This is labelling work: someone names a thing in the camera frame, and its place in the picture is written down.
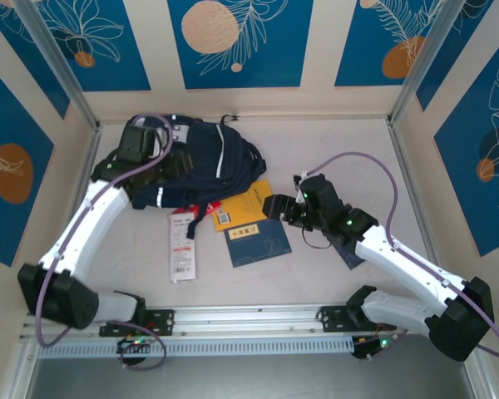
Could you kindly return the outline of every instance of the reflective stripe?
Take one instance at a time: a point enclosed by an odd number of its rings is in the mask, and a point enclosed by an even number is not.
[[[159,190],[157,191],[157,208],[161,207],[162,198],[163,198],[163,188],[159,187]]]
[[[218,167],[216,168],[216,178],[220,178],[220,171],[222,170],[222,161],[224,160],[224,135],[222,134],[222,130],[220,129],[220,125],[216,125],[216,130],[220,135],[222,140],[222,152],[220,152],[220,158],[218,159]]]

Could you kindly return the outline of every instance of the yellow booklet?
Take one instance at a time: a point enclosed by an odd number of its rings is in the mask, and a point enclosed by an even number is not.
[[[264,199],[270,195],[272,189],[269,182],[257,180],[245,193],[224,199],[213,214],[216,231],[266,219],[263,204]]]

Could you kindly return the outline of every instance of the white floor panel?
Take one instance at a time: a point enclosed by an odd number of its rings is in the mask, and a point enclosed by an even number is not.
[[[310,170],[339,152],[358,150],[382,160],[394,173],[399,203],[393,234],[424,254],[413,209],[384,120],[237,121],[230,126],[254,143],[266,159],[275,194],[294,195],[292,176]],[[98,160],[118,146],[123,125],[104,127]],[[392,203],[392,187],[375,164],[362,158],[335,161],[323,170],[344,202],[385,223]],[[223,233],[216,233],[211,216],[196,230],[198,278],[169,281],[170,209],[133,210],[117,218],[101,243],[88,284],[138,294],[148,306],[218,306],[344,302],[364,284],[391,293],[406,293],[399,282],[372,264],[350,271],[334,249],[308,247],[301,230],[284,225],[292,253],[233,268]],[[309,242],[326,244],[320,234]]]

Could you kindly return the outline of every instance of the white label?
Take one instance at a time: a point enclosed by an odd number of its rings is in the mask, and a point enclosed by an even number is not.
[[[224,212],[224,208],[221,206],[218,208],[218,221],[220,224],[231,223],[230,214]]]
[[[196,278],[194,240],[186,238],[193,213],[170,215],[170,280]]]

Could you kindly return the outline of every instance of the orange circle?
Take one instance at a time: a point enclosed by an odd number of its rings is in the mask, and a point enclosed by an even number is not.
[[[33,163],[20,145],[0,145],[0,196],[10,204],[22,204],[33,186]]]
[[[484,158],[480,160],[479,165],[477,165],[477,175],[479,176],[480,180],[486,183],[493,178],[495,169],[496,166],[493,164],[493,160]]]
[[[96,63],[94,57],[88,52],[77,52],[74,59],[79,64],[80,67],[92,68]]]
[[[360,7],[371,8],[377,4],[377,0],[360,0]]]
[[[202,54],[224,52],[240,33],[235,15],[224,4],[211,0],[197,2],[186,12],[181,31],[190,48]]]
[[[390,50],[383,61],[383,74],[385,77],[389,79],[407,77],[413,61],[416,60],[424,42],[425,37],[412,37]]]

